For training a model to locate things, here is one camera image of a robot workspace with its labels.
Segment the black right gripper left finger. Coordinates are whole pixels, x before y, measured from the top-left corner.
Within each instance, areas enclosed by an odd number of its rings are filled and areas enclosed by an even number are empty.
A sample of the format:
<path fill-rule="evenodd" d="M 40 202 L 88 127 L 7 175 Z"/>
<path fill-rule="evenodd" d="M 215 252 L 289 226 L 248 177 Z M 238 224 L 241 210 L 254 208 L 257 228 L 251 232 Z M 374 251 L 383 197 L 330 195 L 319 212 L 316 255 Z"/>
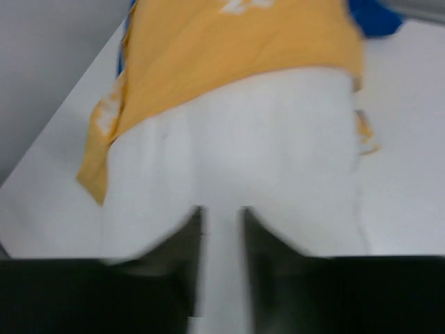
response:
<path fill-rule="evenodd" d="M 202 208 L 140 257 L 1 261 L 2 333 L 185 333 L 195 314 Z"/>

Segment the white pillow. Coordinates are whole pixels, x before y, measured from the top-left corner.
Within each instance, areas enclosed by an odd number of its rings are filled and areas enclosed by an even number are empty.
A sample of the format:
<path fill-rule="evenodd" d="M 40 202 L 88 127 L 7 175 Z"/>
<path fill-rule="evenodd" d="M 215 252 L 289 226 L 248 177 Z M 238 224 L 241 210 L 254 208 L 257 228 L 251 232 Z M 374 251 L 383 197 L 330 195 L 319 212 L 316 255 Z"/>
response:
<path fill-rule="evenodd" d="M 364 255 L 353 79 L 309 67 L 248 77 L 148 118 L 112 144 L 102 253 L 135 257 L 206 209 L 193 333 L 250 333 L 239 209 L 313 255 Z"/>

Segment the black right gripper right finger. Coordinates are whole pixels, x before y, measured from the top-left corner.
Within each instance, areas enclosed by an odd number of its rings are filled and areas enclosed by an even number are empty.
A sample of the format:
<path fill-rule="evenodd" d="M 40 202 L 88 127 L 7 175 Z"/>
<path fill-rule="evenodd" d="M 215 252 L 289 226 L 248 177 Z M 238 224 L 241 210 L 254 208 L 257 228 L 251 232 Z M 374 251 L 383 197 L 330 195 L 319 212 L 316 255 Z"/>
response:
<path fill-rule="evenodd" d="M 315 257 L 242 211 L 255 333 L 443 333 L 442 256 Z"/>

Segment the yellow blue printed pillowcase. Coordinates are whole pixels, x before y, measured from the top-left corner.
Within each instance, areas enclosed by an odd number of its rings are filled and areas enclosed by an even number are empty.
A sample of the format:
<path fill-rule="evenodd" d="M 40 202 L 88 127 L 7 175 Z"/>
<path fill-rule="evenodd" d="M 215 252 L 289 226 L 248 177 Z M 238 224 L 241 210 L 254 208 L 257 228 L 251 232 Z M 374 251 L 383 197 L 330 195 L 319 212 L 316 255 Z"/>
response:
<path fill-rule="evenodd" d="M 90 115 L 78 182 L 102 204 L 116 138 L 239 79 L 336 67 L 360 88 L 363 41 L 390 36 L 403 22 L 380 1 L 132 1 L 116 80 Z"/>

